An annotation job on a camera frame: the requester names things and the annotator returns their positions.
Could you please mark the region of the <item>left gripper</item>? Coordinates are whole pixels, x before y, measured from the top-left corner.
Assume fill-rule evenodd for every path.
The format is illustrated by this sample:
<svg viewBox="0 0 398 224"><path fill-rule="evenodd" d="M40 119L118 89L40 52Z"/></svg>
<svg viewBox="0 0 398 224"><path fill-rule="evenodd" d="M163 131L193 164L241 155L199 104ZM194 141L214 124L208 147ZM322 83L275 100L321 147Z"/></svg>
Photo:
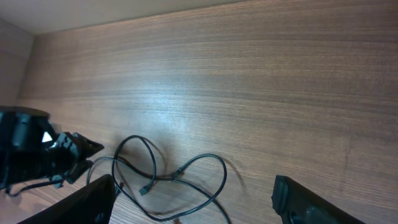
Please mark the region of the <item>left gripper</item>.
<svg viewBox="0 0 398 224"><path fill-rule="evenodd" d="M93 162L86 159L103 149L102 144L81 134L60 134L56 145L47 150L50 153L49 180L55 182L55 187L62 187L64 181L73 184L92 167Z"/></svg>

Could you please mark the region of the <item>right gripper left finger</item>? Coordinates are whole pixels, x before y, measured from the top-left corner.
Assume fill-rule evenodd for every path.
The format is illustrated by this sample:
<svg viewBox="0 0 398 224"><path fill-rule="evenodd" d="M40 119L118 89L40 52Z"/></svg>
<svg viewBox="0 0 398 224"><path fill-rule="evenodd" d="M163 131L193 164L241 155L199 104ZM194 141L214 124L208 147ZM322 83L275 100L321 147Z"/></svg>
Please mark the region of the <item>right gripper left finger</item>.
<svg viewBox="0 0 398 224"><path fill-rule="evenodd" d="M20 224L108 224L116 190L106 174Z"/></svg>

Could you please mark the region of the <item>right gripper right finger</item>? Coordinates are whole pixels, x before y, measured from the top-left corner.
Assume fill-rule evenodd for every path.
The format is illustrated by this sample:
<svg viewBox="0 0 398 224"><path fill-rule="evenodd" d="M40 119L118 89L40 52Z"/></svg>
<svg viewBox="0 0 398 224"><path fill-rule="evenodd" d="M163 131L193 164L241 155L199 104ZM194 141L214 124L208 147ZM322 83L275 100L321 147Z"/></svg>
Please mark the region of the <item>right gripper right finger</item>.
<svg viewBox="0 0 398 224"><path fill-rule="evenodd" d="M283 224L364 224L284 175L275 177L271 199Z"/></svg>

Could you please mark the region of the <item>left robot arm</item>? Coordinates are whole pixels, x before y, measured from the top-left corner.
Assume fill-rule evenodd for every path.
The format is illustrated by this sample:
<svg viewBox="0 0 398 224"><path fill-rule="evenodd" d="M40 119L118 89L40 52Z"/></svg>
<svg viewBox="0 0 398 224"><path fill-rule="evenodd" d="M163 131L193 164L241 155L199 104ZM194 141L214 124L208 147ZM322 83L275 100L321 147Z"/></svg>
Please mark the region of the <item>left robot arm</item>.
<svg viewBox="0 0 398 224"><path fill-rule="evenodd" d="M33 187L72 184L93 163L88 160L104 149L78 133L56 132L47 112L1 106L1 189L14 184L48 179Z"/></svg>

